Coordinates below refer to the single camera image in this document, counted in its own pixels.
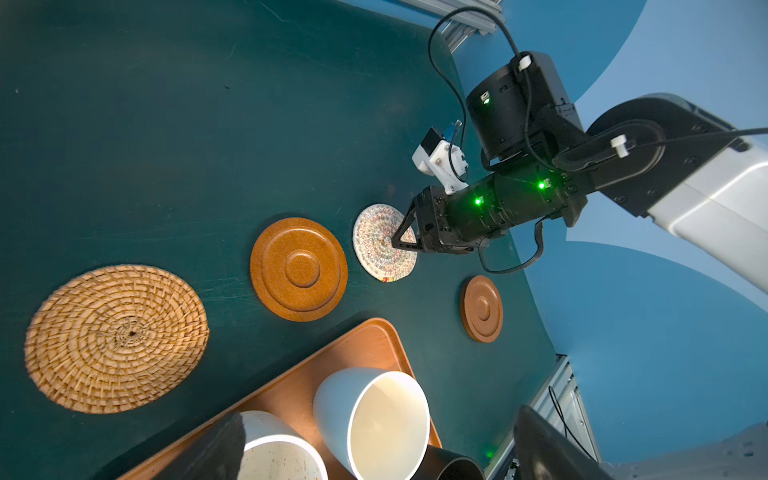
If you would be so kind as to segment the white multicolour woven coaster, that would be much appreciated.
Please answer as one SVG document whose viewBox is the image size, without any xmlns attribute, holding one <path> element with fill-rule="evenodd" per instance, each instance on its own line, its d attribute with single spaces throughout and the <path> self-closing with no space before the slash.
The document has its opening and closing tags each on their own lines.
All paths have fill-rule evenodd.
<svg viewBox="0 0 768 480">
<path fill-rule="evenodd" d="M 383 283 L 401 280 L 411 274 L 417 253 L 396 249 L 392 236 L 404 220 L 404 215 L 387 204 L 373 204 L 357 217 L 352 231 L 352 243 L 362 267 Z"/>
</svg>

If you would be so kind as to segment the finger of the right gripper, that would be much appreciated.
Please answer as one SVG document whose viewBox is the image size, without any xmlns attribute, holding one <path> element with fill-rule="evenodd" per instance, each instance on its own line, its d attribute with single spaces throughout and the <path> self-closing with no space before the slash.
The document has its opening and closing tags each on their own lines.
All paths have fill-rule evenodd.
<svg viewBox="0 0 768 480">
<path fill-rule="evenodd" d="M 393 248 L 404 251 L 420 250 L 420 240 L 417 233 L 414 234 L 414 239 L 412 241 L 404 240 L 404 236 L 412 228 L 413 224 L 418 224 L 415 201 L 411 202 L 402 222 L 391 237 L 391 244 Z"/>
</svg>

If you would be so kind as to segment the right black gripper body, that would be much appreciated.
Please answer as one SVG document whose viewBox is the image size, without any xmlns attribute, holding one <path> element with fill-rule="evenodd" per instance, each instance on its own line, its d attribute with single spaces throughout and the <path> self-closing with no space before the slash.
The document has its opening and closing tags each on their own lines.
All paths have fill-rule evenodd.
<svg viewBox="0 0 768 480">
<path fill-rule="evenodd" d="M 452 195 L 431 186 L 413 200 L 416 249 L 468 254 L 510 228 L 542 218 L 561 218 L 572 227 L 586 204 L 586 195 L 553 173 L 495 173 Z"/>
</svg>

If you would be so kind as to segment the brown wooden coaster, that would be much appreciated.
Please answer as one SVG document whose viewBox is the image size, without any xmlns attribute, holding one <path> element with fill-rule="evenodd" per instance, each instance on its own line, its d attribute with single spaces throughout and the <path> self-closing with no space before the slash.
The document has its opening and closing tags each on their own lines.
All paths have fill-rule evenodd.
<svg viewBox="0 0 768 480">
<path fill-rule="evenodd" d="M 272 313 L 311 322 L 340 303 L 348 264 L 327 228 L 292 217 L 272 223 L 259 235 L 251 252 L 250 276 L 256 295 Z"/>
<path fill-rule="evenodd" d="M 477 275 L 463 284 L 459 312 L 467 334 L 480 343 L 493 343 L 503 327 L 504 309 L 496 285 Z"/>
</svg>

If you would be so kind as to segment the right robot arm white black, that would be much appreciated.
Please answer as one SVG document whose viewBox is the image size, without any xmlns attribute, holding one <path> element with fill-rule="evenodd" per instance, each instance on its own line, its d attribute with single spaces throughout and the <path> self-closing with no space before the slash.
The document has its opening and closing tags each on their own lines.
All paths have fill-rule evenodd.
<svg viewBox="0 0 768 480">
<path fill-rule="evenodd" d="M 624 102 L 584 128 L 553 61 L 522 52 L 466 99 L 487 174 L 441 175 L 411 202 L 393 247 L 481 253 L 507 230 L 577 223 L 593 193 L 767 286 L 767 151 L 672 94 Z"/>
</svg>

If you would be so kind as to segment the woven rattan coaster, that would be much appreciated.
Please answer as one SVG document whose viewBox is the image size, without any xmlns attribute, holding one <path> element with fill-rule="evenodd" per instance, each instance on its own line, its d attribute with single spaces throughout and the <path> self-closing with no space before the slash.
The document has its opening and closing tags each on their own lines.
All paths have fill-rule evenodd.
<svg viewBox="0 0 768 480">
<path fill-rule="evenodd" d="M 144 265 L 84 273 L 54 291 L 26 332 L 25 366 L 49 400 L 86 414 L 149 404 L 198 366 L 210 330 L 177 275 Z"/>
</svg>

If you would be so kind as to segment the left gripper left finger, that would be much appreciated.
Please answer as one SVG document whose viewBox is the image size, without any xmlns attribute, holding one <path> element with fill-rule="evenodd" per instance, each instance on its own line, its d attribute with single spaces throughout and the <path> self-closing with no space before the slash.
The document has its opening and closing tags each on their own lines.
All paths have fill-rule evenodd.
<svg viewBox="0 0 768 480">
<path fill-rule="evenodd" d="M 155 479 L 236 479 L 245 440 L 242 415 L 230 413 L 167 465 Z"/>
</svg>

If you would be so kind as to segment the light blue mug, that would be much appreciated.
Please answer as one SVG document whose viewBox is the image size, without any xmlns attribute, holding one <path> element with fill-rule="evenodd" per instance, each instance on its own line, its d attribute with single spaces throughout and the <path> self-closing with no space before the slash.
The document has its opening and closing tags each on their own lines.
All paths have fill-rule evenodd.
<svg viewBox="0 0 768 480">
<path fill-rule="evenodd" d="M 313 415 L 329 451 L 356 479 L 410 479 L 429 444 L 426 395 L 401 371 L 335 372 L 318 387 Z"/>
</svg>

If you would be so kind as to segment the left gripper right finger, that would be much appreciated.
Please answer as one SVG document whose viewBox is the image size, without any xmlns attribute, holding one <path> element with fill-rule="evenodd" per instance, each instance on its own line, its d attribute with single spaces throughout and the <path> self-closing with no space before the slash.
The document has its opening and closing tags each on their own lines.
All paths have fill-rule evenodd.
<svg viewBox="0 0 768 480">
<path fill-rule="evenodd" d="M 530 406 L 518 410 L 514 439 L 517 479 L 611 479 Z"/>
</svg>

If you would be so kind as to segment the white speckled mug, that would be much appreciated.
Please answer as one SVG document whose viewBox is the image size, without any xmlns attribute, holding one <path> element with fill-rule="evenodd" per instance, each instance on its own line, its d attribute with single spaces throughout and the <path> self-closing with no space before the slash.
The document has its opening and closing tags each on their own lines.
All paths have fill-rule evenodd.
<svg viewBox="0 0 768 480">
<path fill-rule="evenodd" d="M 241 417 L 245 445 L 238 479 L 329 479 L 318 451 L 283 420 L 263 411 Z"/>
</svg>

